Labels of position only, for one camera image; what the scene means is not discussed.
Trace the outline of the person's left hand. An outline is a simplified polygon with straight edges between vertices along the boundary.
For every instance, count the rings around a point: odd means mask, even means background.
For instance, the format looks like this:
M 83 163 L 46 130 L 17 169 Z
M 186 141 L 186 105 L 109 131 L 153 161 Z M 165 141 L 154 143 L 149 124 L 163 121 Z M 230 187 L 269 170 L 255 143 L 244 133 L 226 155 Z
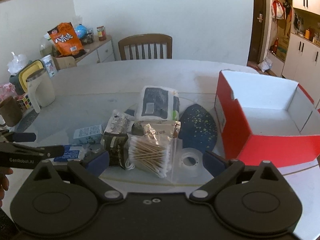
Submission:
M 5 192 L 9 189 L 8 175 L 13 174 L 13 170 L 7 167 L 0 168 L 0 207 L 3 205 L 3 199 L 5 197 Z

